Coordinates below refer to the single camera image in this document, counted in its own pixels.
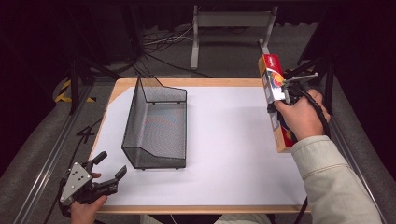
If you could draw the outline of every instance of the wire document tray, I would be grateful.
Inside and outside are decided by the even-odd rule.
[[[187,91],[139,76],[122,150],[135,169],[185,168]]]

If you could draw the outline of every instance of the human hand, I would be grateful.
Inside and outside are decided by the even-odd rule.
[[[92,173],[93,178],[100,177],[101,174]],[[107,201],[107,196],[103,195],[91,204],[81,204],[73,202],[70,205],[72,224],[92,224],[96,219],[96,212]]]
[[[316,90],[307,91],[308,94],[321,106],[326,120],[329,122],[330,115],[323,106],[323,96]],[[306,97],[302,97],[294,105],[285,105],[281,101],[275,101],[276,109],[282,114],[288,127],[294,132],[298,141],[307,137],[323,135],[323,125],[315,111],[314,107],[309,104]]]

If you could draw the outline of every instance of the sleeve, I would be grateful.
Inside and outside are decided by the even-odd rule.
[[[313,223],[382,223],[372,199],[328,136],[305,138],[291,149],[304,181]]]

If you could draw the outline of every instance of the jacket cuff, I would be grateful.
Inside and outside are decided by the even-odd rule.
[[[337,146],[326,135],[305,138],[291,148],[301,178],[339,166],[348,166]]]

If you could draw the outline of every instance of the table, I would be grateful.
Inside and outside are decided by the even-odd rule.
[[[107,151],[107,158],[93,167],[94,172],[102,173],[103,181],[113,178],[124,164],[128,172],[120,181],[119,192],[111,195],[99,212],[153,215],[300,211],[304,183],[291,155],[276,153],[259,78],[159,80],[164,86],[188,92],[187,166],[141,171],[128,162],[120,149],[120,135],[130,106],[125,102],[132,99],[136,79],[119,79],[91,158]],[[198,106],[201,100],[207,101],[210,110]]]

